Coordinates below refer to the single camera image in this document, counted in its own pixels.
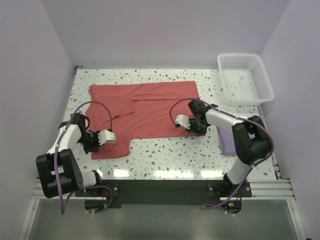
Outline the red t shirt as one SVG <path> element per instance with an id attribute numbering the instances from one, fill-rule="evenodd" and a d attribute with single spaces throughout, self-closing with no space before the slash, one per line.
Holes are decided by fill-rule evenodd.
<path id="1" fill-rule="evenodd" d="M 116 159 L 129 155 L 133 139 L 186 137 L 170 117 L 191 116 L 185 98 L 199 98 L 195 81 L 141 84 L 96 85 L 88 90 L 92 103 L 86 110 L 93 132 L 111 128 L 116 142 L 93 152 L 93 160 Z"/>

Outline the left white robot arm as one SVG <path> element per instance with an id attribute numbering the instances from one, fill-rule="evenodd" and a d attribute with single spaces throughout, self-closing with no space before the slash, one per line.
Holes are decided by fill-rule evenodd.
<path id="1" fill-rule="evenodd" d="M 88 174 L 82 173 L 73 153 L 77 144 L 83 146 L 86 154 L 97 152 L 101 147 L 98 138 L 100 132 L 88 130 L 89 122 L 87 116 L 76 113 L 68 128 L 66 121 L 59 125 L 59 135 L 63 137 L 58 144 L 57 166 L 63 194 L 77 192 L 85 186 L 92 196 L 99 196 L 104 190 L 98 173 L 95 170 Z M 47 153 L 39 155 L 35 161 L 43 194 L 48 199 L 59 195 L 54 166 L 55 150 L 56 144 Z"/>

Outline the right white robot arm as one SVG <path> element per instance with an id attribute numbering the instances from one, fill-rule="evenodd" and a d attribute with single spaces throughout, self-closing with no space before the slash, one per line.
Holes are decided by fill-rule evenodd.
<path id="1" fill-rule="evenodd" d="M 196 98 L 188 103 L 188 107 L 192 112 L 186 128 L 189 133 L 204 136 L 210 126 L 220 127 L 232 133 L 237 158 L 223 176 L 223 182 L 214 190 L 219 194 L 235 196 L 253 168 L 272 155 L 272 137 L 257 115 L 249 118 L 236 117 L 232 113 L 218 110 L 217 105 L 207 105 Z"/>

